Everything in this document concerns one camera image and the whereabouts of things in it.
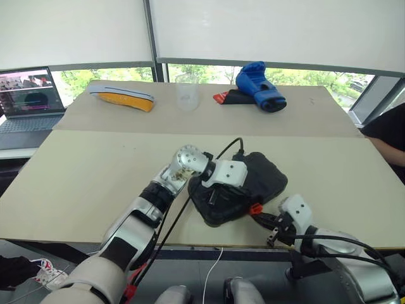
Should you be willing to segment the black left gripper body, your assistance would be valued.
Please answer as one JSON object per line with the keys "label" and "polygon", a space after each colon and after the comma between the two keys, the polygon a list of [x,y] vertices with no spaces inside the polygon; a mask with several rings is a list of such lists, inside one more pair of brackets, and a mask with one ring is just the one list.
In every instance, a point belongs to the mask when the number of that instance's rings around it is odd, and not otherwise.
{"label": "black left gripper body", "polygon": [[243,187],[233,187],[215,184],[208,198],[209,206],[229,205],[233,201],[246,200],[250,197],[251,192]]}

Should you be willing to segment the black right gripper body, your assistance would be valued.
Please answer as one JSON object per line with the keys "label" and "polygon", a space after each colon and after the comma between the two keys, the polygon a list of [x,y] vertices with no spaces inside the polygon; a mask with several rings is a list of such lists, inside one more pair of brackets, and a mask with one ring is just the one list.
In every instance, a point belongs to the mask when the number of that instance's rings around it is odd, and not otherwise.
{"label": "black right gripper body", "polygon": [[294,236],[296,228],[293,225],[293,218],[288,213],[280,214],[279,216],[272,215],[270,218],[270,235],[267,239],[267,244],[274,247],[276,241],[280,241],[287,246],[294,244]]}

